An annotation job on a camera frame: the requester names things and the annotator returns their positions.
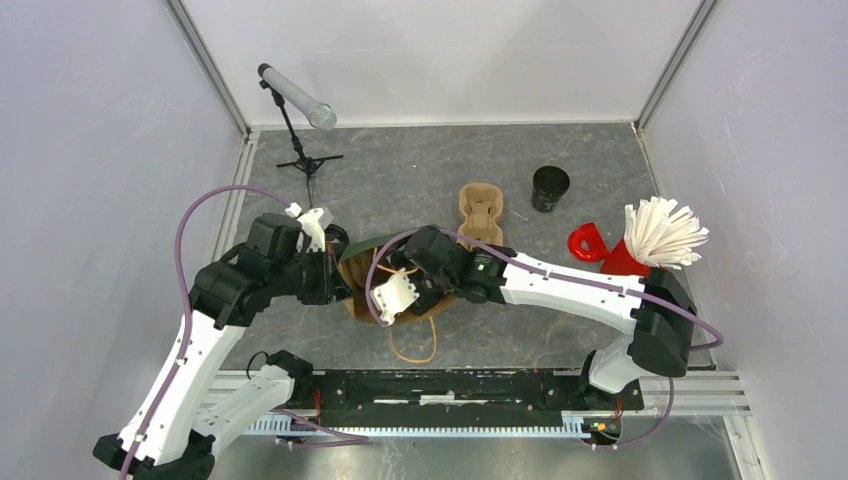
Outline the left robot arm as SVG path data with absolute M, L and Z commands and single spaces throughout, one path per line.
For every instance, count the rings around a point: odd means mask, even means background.
M 201 406 L 229 352 L 273 299 L 327 305 L 346 298 L 337 261 L 349 237 L 330 219 L 321 209 L 297 218 L 264 214 L 245 242 L 183 287 L 186 310 L 166 362 L 128 424 L 97 440 L 97 460 L 123 479 L 206 479 L 261 416 L 312 399 L 312 365 L 282 350 L 223 400 Z

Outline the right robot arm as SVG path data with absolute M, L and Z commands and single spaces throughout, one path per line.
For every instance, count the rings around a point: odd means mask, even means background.
M 696 309 L 666 270 L 652 268 L 646 276 L 588 272 L 437 226 L 401 233 L 376 256 L 388 252 L 400 263 L 396 272 L 380 285 L 366 280 L 368 307 L 382 326 L 425 294 L 544 307 L 594 320 L 619 335 L 582 368 L 577 392 L 591 408 L 606 406 L 640 377 L 681 378 L 688 371 Z

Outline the green paper bag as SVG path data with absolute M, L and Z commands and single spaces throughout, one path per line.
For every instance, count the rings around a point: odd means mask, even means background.
M 405 259 L 404 243 L 394 233 L 354 242 L 344 249 L 338 269 L 350 292 L 345 306 L 351 317 L 386 330 L 388 347 L 397 359 L 423 366 L 439 350 L 436 317 L 452 306 L 456 296 L 442 291 Z M 430 352 L 409 357 L 395 343 L 395 333 L 420 322 L 429 325 Z

